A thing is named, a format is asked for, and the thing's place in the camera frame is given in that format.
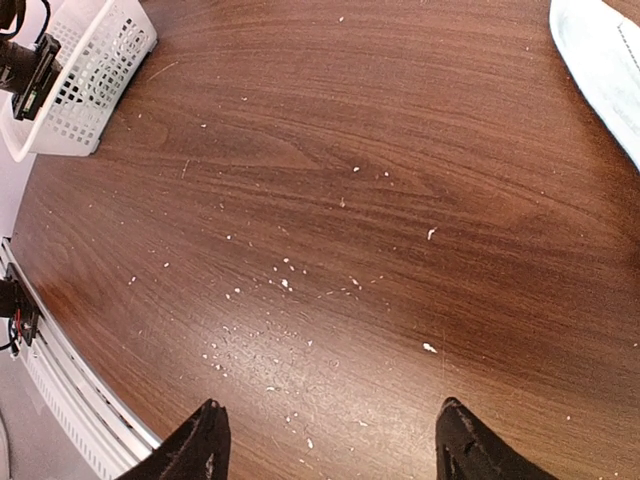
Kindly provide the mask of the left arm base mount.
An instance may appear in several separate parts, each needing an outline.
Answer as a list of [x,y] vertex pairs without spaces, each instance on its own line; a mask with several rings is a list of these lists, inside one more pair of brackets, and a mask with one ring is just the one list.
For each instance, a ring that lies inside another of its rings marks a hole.
[[39,333],[41,317],[41,309],[17,264],[9,262],[1,278],[1,318],[7,323],[7,342],[1,350],[8,350],[16,358],[22,346],[31,347]]

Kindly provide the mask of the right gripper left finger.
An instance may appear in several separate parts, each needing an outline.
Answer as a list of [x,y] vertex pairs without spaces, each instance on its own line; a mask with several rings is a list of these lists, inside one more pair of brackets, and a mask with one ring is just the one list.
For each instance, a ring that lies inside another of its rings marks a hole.
[[230,425],[226,408],[206,400],[146,459],[118,480],[227,479]]

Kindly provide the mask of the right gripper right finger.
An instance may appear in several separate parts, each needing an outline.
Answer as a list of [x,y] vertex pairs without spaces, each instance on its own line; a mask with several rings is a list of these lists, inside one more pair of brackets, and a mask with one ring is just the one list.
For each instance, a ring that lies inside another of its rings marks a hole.
[[437,479],[555,479],[511,448],[455,397],[435,425]]

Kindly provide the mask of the white plastic basket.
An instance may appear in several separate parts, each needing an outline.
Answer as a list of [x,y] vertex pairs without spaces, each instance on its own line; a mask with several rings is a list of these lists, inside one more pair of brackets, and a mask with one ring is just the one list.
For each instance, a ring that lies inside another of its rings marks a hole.
[[1,110],[1,134],[13,160],[30,154],[92,154],[118,101],[157,32],[141,2],[65,1],[47,28],[61,45],[61,65],[52,90],[33,120],[13,117],[11,101]]

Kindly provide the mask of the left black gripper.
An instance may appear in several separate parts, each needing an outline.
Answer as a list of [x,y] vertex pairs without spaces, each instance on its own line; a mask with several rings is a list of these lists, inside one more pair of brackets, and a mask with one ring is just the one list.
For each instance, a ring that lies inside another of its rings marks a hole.
[[13,117],[34,120],[61,72],[56,56],[61,44],[51,34],[44,33],[34,50],[13,43],[14,92]]

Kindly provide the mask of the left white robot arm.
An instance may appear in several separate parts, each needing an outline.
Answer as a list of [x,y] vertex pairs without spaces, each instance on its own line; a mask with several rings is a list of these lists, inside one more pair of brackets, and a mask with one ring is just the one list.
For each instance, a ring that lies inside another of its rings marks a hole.
[[11,95],[13,118],[18,121],[36,118],[62,70],[56,59],[61,44],[46,32],[51,5],[46,0],[41,3],[45,19],[35,46],[28,48],[14,40],[26,18],[26,2],[1,2],[1,90]]

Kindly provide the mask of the light blue towel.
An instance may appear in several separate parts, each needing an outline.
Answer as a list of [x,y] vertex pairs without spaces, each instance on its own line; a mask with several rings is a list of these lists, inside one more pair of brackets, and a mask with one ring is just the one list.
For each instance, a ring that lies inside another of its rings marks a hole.
[[580,92],[639,164],[639,26],[603,1],[554,0],[554,44]]

